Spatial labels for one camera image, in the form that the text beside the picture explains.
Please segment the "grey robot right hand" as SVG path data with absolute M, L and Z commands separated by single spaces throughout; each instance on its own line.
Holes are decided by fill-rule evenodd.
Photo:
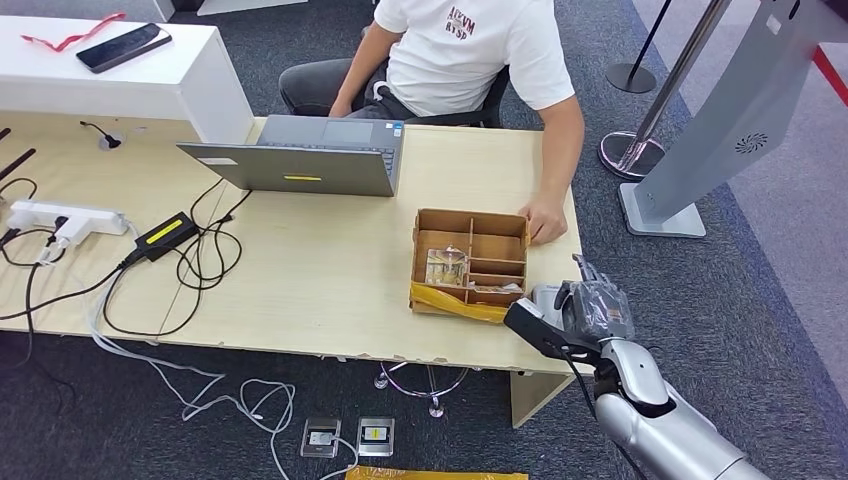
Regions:
M 572 258 L 581 280 L 563 281 L 554 300 L 554 308 L 561 312 L 566 341 L 599 350 L 598 345 L 606 339 L 634 339 L 626 293 L 582 254 L 573 254 Z

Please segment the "person's left hand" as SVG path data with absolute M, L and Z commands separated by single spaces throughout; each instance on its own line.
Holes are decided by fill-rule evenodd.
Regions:
M 528 232 L 533 245 L 550 243 L 567 232 L 564 214 L 564 196 L 559 193 L 535 194 L 520 210 L 528 222 Z

